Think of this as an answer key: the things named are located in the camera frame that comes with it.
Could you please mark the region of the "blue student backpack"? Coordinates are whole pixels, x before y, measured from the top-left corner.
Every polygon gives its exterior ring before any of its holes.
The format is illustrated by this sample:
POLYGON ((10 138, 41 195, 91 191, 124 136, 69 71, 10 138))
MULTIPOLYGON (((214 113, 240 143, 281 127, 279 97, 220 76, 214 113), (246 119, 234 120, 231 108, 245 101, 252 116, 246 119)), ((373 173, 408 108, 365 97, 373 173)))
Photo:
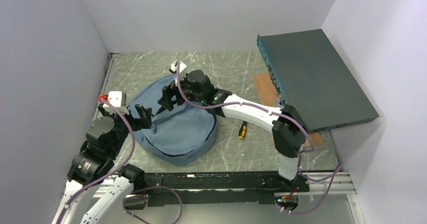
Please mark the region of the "blue student backpack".
POLYGON ((175 105, 172 111, 160 111, 158 100, 162 87, 173 82, 173 75, 163 76, 150 83, 131 100, 128 109, 134 118, 139 114, 135 106, 152 110, 149 129, 134 132, 135 139, 157 158, 178 166, 185 166, 204 155, 214 144, 217 117, 187 103, 175 105))

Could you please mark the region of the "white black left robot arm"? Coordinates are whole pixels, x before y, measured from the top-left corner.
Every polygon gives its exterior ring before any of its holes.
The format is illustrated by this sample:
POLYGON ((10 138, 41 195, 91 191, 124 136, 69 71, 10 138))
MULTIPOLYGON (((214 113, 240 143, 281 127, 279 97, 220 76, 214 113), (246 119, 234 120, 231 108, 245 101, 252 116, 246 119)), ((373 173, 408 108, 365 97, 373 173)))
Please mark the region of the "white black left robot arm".
POLYGON ((152 110, 136 104, 133 117, 124 105, 98 106, 102 117, 92 122, 80 152, 73 158, 67 182, 53 223, 102 223, 111 210, 130 193, 145 186, 144 171, 128 163, 114 161, 125 139, 134 132, 149 129, 152 110))

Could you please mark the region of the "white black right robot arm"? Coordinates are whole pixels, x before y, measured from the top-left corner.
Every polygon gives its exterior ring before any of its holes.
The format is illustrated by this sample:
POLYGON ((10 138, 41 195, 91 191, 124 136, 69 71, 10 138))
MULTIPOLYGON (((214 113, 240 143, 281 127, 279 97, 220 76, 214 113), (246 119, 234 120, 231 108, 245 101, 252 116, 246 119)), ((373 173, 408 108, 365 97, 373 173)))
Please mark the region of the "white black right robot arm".
POLYGON ((188 103, 214 115, 239 119, 267 130, 280 154, 279 188, 290 191, 296 186, 301 147, 308 132, 292 106, 268 107, 245 100, 216 88, 201 70, 176 72, 174 80, 162 88, 158 103, 168 111, 175 105, 188 103))

